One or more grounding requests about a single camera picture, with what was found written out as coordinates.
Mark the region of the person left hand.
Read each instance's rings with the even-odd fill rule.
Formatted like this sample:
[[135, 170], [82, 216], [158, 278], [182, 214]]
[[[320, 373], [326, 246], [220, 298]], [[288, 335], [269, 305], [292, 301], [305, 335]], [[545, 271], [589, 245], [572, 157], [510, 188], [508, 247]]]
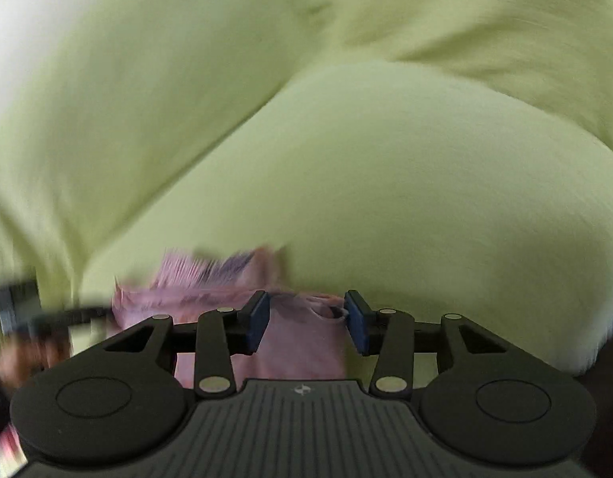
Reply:
[[56, 366], [70, 355], [70, 341], [7, 338], [0, 348], [0, 387], [12, 397], [36, 371]]

